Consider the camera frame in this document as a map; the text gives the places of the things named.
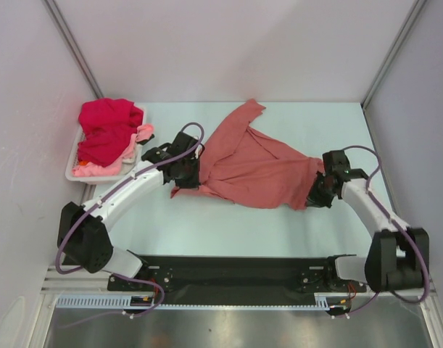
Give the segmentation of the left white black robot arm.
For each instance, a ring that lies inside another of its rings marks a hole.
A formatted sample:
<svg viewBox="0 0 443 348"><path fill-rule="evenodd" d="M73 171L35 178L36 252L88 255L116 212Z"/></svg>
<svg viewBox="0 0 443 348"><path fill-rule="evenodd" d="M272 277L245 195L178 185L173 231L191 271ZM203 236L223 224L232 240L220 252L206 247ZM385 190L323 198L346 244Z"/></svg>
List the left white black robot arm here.
<svg viewBox="0 0 443 348"><path fill-rule="evenodd" d="M199 186L198 150L202 138L180 130L174 140L146 151L134 168L112 187L82 205L70 202L62 208L57 238L55 267L61 257L72 260L77 269L89 273L105 271L123 276L135 290L144 288L149 271L133 252L114 246L110 231L115 223L144 195L174 182L185 189Z"/></svg>

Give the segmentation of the salmon pink t shirt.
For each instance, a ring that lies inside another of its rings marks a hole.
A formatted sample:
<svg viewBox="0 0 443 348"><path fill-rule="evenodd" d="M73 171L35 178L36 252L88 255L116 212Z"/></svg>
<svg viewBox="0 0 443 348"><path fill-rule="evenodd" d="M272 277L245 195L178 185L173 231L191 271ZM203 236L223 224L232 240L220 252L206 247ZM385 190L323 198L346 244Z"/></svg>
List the salmon pink t shirt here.
<svg viewBox="0 0 443 348"><path fill-rule="evenodd" d="M197 189L174 187L183 194L224 199L260 209L288 205L304 210L323 161L252 128L264 106L250 99L232 111L205 142Z"/></svg>

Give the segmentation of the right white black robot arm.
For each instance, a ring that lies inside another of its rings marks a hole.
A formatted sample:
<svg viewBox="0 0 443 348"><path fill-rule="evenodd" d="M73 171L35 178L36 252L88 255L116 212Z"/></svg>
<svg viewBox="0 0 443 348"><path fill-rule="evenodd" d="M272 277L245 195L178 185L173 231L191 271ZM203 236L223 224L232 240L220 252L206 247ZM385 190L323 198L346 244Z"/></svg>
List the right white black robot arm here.
<svg viewBox="0 0 443 348"><path fill-rule="evenodd" d="M324 284L342 290L351 281L367 284L374 292L397 294L401 290L429 291L429 236L410 226L383 205L371 186L373 174L353 168L343 149L323 154L323 173L318 173L308 194L312 207L331 207L340 199L359 217L371 237L366 257L331 257L332 268L323 273Z"/></svg>

